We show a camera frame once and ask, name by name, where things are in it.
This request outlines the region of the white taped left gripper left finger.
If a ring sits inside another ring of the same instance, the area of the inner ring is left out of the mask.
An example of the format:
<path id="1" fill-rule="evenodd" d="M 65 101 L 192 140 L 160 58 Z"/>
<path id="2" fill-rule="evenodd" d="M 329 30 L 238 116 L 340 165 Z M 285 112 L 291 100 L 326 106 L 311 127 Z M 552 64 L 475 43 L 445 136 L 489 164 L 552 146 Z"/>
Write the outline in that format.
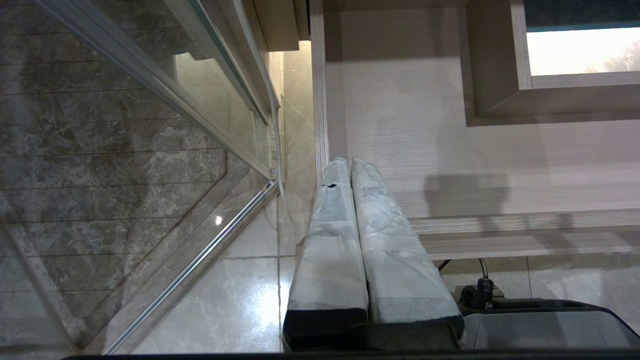
<path id="1" fill-rule="evenodd" d="M 323 173 L 282 327 L 285 350 L 346 347 L 346 333 L 368 323 L 370 298 L 349 166 L 330 161 Z"/>

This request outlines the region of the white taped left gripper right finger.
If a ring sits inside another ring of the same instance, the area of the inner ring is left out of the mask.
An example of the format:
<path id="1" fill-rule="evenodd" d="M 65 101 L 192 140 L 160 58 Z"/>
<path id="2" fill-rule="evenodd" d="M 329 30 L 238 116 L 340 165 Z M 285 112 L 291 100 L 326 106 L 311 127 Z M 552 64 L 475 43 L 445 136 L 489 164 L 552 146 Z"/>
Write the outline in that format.
<path id="1" fill-rule="evenodd" d="M 381 173 L 355 157 L 350 183 L 371 319 L 378 324 L 444 321 L 462 338 L 466 324 L 457 302 Z"/>

